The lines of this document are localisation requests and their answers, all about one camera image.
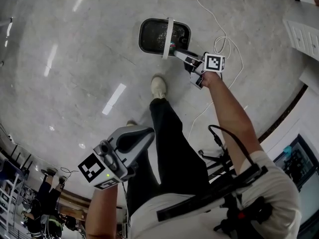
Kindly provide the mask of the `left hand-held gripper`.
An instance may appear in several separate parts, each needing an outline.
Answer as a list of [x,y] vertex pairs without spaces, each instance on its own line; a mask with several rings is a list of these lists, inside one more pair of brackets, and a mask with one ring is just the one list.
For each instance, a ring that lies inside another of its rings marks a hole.
[[135,176],[136,159],[146,151],[155,138],[151,127],[124,126],[108,139],[87,150],[80,159],[78,170],[85,182],[98,190],[105,190]]

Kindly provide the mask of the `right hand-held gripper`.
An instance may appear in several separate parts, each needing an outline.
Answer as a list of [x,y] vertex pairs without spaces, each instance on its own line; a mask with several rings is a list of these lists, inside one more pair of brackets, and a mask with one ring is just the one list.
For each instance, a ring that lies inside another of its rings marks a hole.
[[199,89],[202,88],[205,72],[222,73],[225,67],[225,57],[217,54],[204,53],[202,56],[195,57],[187,50],[176,49],[174,56],[187,65],[186,70],[190,74],[190,82]]

